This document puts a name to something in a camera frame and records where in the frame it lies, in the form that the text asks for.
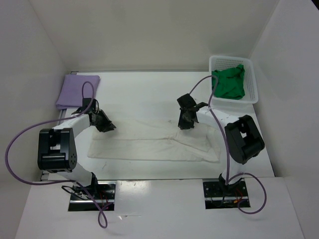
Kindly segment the purple t shirt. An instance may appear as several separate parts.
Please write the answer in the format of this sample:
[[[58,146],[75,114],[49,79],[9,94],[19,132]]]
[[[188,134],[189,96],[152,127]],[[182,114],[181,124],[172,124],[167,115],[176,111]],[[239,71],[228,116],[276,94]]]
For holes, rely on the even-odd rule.
[[[56,102],[58,110],[68,108],[78,108],[82,106],[82,86],[85,82],[90,82],[96,94],[98,85],[100,83],[100,76],[98,75],[65,75],[63,86]]]

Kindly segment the cream t shirt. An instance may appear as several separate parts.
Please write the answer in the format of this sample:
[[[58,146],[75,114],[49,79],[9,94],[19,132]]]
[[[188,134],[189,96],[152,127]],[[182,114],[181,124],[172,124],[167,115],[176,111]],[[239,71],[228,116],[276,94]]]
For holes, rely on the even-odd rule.
[[[210,163],[220,158],[216,130],[206,124],[182,130],[174,120],[120,119],[115,126],[109,132],[93,131],[88,157]]]

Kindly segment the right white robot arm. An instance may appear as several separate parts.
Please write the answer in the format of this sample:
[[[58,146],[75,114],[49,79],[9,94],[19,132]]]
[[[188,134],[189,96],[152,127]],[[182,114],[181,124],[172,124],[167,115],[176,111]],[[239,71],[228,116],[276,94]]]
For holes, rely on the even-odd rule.
[[[192,129],[196,123],[206,124],[220,130],[226,146],[226,169],[219,175],[219,191],[231,195],[243,175],[244,165],[265,148],[264,140],[249,115],[241,117],[214,110],[204,102],[196,103],[190,94],[177,99],[180,116],[178,127]]]

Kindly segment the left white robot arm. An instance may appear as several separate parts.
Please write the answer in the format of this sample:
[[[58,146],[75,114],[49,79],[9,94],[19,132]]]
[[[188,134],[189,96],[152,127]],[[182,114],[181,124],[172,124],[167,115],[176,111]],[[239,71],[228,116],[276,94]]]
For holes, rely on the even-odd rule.
[[[42,129],[38,140],[38,168],[71,180],[74,193],[83,199],[94,199],[103,193],[95,174],[78,163],[75,138],[91,126],[102,133],[116,129],[96,99],[83,98],[82,106],[72,117],[54,128]]]

